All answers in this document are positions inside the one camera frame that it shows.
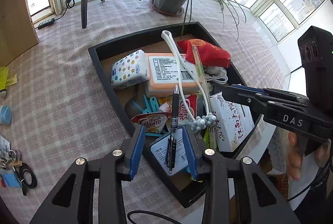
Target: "metal screw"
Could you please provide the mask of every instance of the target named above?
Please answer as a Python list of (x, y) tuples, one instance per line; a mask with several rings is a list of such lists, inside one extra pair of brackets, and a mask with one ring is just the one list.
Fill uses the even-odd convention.
[(84, 162), (85, 162), (85, 159), (84, 159), (84, 158), (78, 158), (78, 159), (76, 159), (76, 161), (75, 161), (75, 163), (76, 163), (77, 165), (82, 165), (82, 164), (84, 164)]
[(213, 149), (206, 149), (205, 150), (205, 154), (207, 154), (207, 155), (213, 155), (213, 154), (215, 154), (215, 151)]
[(112, 154), (113, 154), (114, 156), (121, 156), (121, 155), (123, 154), (123, 152), (122, 152), (121, 150), (114, 150), (114, 151), (112, 152)]
[(251, 164), (251, 163), (252, 163), (252, 159), (249, 158), (249, 157), (244, 157), (244, 158), (243, 158), (243, 162), (244, 162), (245, 164)]

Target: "checkered tablecloth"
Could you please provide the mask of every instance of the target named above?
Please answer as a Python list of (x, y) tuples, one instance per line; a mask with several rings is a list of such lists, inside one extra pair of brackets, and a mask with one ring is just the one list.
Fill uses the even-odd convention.
[[(282, 88), (284, 77), (257, 32), (239, 25), (226, 10), (223, 19), (217, 2), (193, 0), (192, 21), (199, 21), (231, 59), (249, 86)], [(23, 197), (20, 189), (0, 188), (0, 196), (20, 224), (27, 224), (56, 182), (77, 157), (103, 157), (127, 138), (88, 54), (88, 48), (106, 40), (161, 25), (181, 23), (183, 17), (154, 11), (149, 0), (99, 0), (88, 3), (88, 26), (81, 28), (81, 8), (67, 10), (54, 25), (38, 30), (40, 43), (10, 66), (9, 77), (18, 84), (9, 87), (0, 105), (13, 112), (10, 126), (0, 125), (0, 134), (19, 149), (35, 172), (38, 187)], [(243, 154), (261, 137), (263, 123)], [(181, 220), (203, 203), (203, 198), (184, 209), (156, 177), (144, 159), (138, 175), (123, 182), (125, 210), (150, 210)], [(94, 211), (94, 222), (98, 218)], [(159, 223), (146, 215), (139, 223)]]

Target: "camera lens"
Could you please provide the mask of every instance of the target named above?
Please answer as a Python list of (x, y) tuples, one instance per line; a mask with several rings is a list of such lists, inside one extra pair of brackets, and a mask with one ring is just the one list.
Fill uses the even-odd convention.
[(304, 56), (304, 51), (302, 48), (300, 48), (299, 53), (301, 54), (301, 59), (304, 60), (305, 56)]
[(317, 45), (315, 44), (315, 42), (313, 41), (311, 44), (311, 51), (313, 53), (313, 56), (316, 58), (318, 57), (318, 48)]
[(311, 52), (308, 44), (305, 45), (305, 55), (309, 61), (311, 61)]

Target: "cardboard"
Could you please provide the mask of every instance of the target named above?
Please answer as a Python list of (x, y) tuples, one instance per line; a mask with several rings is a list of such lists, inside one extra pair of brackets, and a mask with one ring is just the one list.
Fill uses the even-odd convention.
[(0, 66), (39, 42), (27, 0), (0, 0)]

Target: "white earphone cable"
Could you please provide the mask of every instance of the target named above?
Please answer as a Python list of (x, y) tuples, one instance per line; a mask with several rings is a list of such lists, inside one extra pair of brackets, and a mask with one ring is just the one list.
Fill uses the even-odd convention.
[[(197, 84), (197, 86), (199, 87), (201, 93), (203, 94), (203, 97), (204, 97), (204, 103), (205, 103), (205, 107), (206, 107), (206, 113), (207, 113), (207, 116), (209, 114), (209, 108), (208, 108), (208, 101), (207, 101), (207, 97), (204, 93), (204, 89), (202, 88), (201, 84), (199, 83), (198, 79), (196, 78), (196, 76), (187, 68), (183, 58), (181, 57), (178, 49), (177, 49), (177, 46), (176, 46), (176, 43), (174, 42), (174, 39), (172, 38), (172, 34), (171, 32), (167, 31), (167, 30), (163, 30), (162, 32), (162, 38), (166, 41), (166, 43), (168, 44), (168, 46), (170, 47), (171, 49), (171, 52), (173, 53), (174, 55), (174, 58), (176, 60), (176, 64), (177, 64), (177, 71), (178, 71), (178, 83), (179, 83), (179, 92), (180, 92), (180, 95), (181, 95), (181, 99), (183, 100), (183, 103), (186, 103), (185, 101), (185, 97), (184, 97), (184, 93), (183, 93), (183, 87), (182, 87), (182, 84), (181, 84), (181, 75), (180, 75), (180, 64), (186, 69), (186, 71), (190, 74), (190, 76), (193, 78), (194, 82)], [(186, 111), (189, 113), (189, 116), (191, 117), (191, 119), (193, 121), (195, 121), (195, 118), (193, 117), (192, 113), (190, 112), (189, 110), (189, 107), (187, 106), (187, 104), (185, 104), (185, 108), (186, 108)]]

